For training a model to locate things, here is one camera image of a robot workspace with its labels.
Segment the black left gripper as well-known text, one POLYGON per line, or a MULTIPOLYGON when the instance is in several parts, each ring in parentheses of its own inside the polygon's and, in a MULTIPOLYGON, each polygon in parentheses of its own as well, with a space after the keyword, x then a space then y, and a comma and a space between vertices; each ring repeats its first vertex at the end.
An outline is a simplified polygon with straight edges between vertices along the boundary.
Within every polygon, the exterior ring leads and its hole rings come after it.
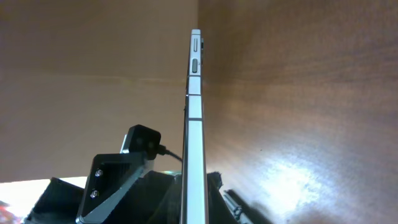
POLYGON ((241 223, 243 210, 221 195, 221 175, 203 156, 183 157, 183 172, 144 172, 143 154, 98 154, 85 188, 52 178, 25 223, 241 223))

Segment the black Galaxy flip phone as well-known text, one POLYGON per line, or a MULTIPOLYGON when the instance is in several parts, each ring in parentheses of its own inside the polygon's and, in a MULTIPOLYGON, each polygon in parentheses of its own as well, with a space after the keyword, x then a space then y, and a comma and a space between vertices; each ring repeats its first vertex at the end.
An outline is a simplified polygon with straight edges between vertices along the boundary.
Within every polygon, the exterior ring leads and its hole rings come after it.
POLYGON ((209 222, 201 93, 202 53, 201 30, 193 29, 190 36, 184 108, 180 212, 180 223, 182 224, 207 224, 209 222))

